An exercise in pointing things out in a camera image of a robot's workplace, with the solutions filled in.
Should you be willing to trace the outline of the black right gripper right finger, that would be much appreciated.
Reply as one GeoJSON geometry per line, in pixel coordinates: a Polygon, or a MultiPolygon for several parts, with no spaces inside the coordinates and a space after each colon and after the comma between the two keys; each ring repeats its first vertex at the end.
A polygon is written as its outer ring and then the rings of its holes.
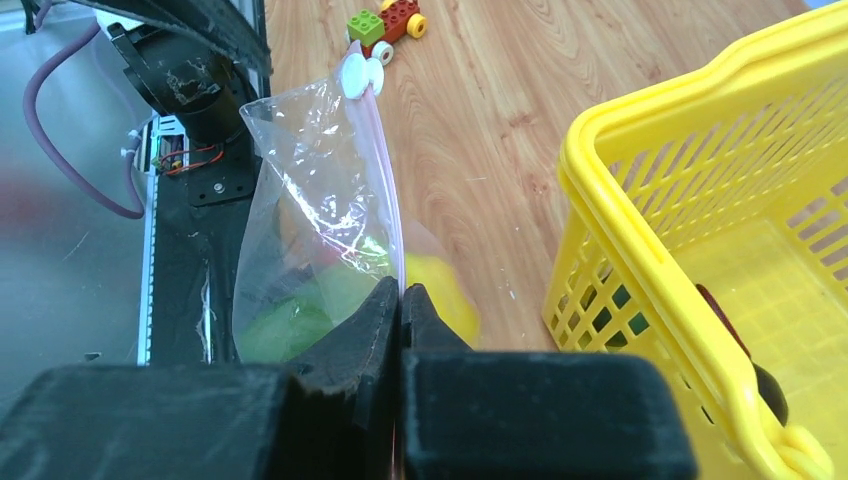
{"type": "Polygon", "coordinates": [[[632,355],[472,350],[421,285],[401,307],[409,479],[693,479],[659,370],[632,355]]]}

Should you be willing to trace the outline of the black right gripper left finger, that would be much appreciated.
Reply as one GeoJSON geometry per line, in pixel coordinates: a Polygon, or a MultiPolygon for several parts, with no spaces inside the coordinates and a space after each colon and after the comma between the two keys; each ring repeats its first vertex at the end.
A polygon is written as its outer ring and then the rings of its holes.
{"type": "Polygon", "coordinates": [[[5,479],[388,479],[399,288],[279,364],[77,365],[1,423],[5,479]]]}

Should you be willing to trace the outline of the yellow toy banana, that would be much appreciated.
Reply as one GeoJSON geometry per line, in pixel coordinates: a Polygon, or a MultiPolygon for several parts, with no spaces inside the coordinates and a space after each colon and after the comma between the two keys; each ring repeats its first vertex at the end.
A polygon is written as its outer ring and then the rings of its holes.
{"type": "Polygon", "coordinates": [[[480,314],[453,266],[439,256],[406,253],[405,267],[407,285],[423,285],[444,323],[466,344],[477,348],[480,314]]]}

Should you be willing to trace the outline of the green toy mango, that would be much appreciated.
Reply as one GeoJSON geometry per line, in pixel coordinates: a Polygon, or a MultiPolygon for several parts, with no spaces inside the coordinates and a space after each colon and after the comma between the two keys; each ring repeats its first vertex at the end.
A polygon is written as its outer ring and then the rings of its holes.
{"type": "Polygon", "coordinates": [[[237,271],[232,334],[242,363],[283,363],[303,353],[352,316],[388,273],[342,264],[245,265],[237,271]]]}

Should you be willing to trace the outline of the clear zip top bag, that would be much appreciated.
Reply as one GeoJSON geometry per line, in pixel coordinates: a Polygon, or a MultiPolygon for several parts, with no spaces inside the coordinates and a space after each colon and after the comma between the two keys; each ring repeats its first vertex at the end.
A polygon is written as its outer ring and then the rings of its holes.
{"type": "Polygon", "coordinates": [[[449,263],[401,212],[377,106],[384,83],[383,65],[354,43],[327,77],[241,108],[262,165],[237,271],[342,264],[406,288],[406,253],[449,263]]]}

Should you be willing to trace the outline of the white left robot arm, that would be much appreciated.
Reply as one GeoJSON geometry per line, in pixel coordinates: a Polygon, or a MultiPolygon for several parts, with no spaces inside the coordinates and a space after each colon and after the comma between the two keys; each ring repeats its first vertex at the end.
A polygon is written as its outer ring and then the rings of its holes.
{"type": "Polygon", "coordinates": [[[203,145],[241,135],[233,82],[272,73],[271,51],[240,1],[91,1],[130,83],[160,115],[173,116],[203,145]]]}

